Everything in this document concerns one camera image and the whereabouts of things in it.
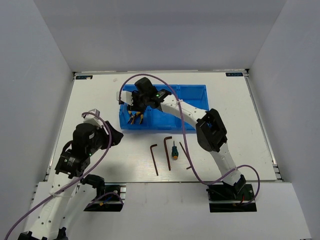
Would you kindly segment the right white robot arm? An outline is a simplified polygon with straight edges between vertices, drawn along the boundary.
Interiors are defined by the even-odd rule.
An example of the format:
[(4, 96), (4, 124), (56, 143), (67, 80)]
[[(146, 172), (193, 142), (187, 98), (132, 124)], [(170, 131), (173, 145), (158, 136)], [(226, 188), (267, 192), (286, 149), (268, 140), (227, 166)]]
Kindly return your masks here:
[(227, 144), (227, 130), (217, 110), (204, 110), (192, 106), (170, 87), (158, 90), (149, 80), (148, 74), (135, 83), (135, 91), (119, 93), (119, 102), (126, 103), (128, 109), (141, 112), (147, 107), (159, 110), (181, 119), (196, 130), (197, 142), (213, 157), (220, 173), (226, 195), (236, 200), (244, 193), (246, 179), (238, 170)]

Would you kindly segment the yellow-handled needle-nose pliers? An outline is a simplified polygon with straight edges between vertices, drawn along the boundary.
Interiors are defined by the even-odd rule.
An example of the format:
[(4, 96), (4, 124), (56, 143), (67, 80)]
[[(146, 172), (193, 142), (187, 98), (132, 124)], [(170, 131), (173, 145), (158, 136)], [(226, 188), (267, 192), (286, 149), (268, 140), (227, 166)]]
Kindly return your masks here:
[(144, 112), (137, 111), (135, 113), (135, 119), (137, 120), (138, 124), (141, 125), (144, 120)]

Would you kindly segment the orange-handled small pliers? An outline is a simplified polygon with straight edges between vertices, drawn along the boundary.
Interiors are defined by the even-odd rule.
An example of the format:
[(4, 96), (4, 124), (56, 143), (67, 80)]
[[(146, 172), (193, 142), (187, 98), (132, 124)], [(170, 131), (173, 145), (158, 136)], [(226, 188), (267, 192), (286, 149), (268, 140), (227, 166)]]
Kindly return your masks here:
[(136, 118), (139, 117), (141, 114), (141, 112), (136, 112), (135, 114), (133, 114), (133, 112), (130, 110), (128, 111), (128, 113), (129, 113), (129, 120), (127, 123), (131, 125), (135, 123)]

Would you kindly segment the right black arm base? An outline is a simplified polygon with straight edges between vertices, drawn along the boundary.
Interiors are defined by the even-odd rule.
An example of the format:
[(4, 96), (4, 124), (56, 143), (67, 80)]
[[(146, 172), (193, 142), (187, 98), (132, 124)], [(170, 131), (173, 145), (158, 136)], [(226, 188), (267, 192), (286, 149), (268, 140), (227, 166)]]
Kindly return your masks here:
[(206, 191), (211, 213), (249, 213), (257, 211), (251, 184), (246, 184), (238, 195), (235, 195), (223, 184), (210, 185)]

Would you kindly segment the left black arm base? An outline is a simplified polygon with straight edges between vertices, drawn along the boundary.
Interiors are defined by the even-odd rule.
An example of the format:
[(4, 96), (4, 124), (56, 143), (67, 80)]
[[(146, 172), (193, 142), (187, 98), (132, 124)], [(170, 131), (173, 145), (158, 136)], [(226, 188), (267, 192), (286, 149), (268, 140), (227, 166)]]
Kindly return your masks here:
[(84, 211), (97, 213), (121, 212), (125, 203), (126, 187), (125, 183), (106, 183)]

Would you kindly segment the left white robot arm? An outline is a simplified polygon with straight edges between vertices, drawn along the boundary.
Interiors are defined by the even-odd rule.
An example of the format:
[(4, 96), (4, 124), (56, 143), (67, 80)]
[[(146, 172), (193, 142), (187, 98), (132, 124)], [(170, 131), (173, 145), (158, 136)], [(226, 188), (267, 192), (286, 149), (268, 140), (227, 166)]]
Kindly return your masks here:
[(87, 170), (92, 155), (107, 153), (123, 136), (109, 121), (96, 117), (78, 124), (62, 148), (48, 197), (35, 206), (41, 209), (37, 219), (18, 239), (66, 240), (76, 216), (108, 194), (104, 178)]

